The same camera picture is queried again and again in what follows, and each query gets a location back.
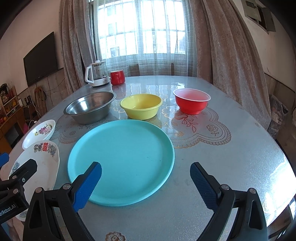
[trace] white floral plate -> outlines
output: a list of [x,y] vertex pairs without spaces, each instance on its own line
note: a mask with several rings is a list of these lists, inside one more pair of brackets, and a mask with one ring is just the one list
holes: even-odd
[[[37,172],[24,184],[25,197],[28,203],[30,203],[37,187],[43,187],[44,190],[52,190],[54,188],[59,170],[59,149],[54,142],[48,140],[35,142],[17,158],[9,175],[29,159],[36,161]],[[24,222],[27,211],[25,210],[17,215],[17,219]]]
[[22,148],[25,150],[37,141],[49,140],[54,133],[55,125],[54,120],[46,120],[34,127],[22,142]]

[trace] yellow bowl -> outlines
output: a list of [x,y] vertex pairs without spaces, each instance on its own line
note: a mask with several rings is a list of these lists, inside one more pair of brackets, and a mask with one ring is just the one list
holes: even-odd
[[137,94],[120,101],[120,107],[131,119],[147,120],[156,115],[162,103],[162,99],[157,95]]

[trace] blue gripper pad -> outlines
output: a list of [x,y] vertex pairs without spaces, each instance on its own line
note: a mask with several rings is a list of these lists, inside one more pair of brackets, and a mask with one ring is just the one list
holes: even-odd
[[190,176],[207,208],[216,212],[218,208],[217,193],[213,190],[205,176],[194,163],[190,167]]
[[73,182],[72,196],[75,212],[85,207],[93,190],[102,176],[102,166],[94,161],[84,174],[79,175]]
[[5,152],[0,155],[0,168],[9,161],[9,155]]

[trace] glass kettle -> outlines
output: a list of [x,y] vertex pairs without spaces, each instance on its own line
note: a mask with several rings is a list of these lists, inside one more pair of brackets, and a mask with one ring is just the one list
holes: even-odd
[[91,86],[100,86],[110,82],[106,61],[99,60],[89,65],[85,70],[85,82]]

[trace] stainless steel bowl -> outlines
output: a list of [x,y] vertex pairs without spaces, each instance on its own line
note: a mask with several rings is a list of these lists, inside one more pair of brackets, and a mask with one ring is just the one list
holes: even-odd
[[106,117],[110,111],[110,104],[116,94],[101,91],[74,100],[64,109],[64,114],[72,116],[80,124],[91,124]]

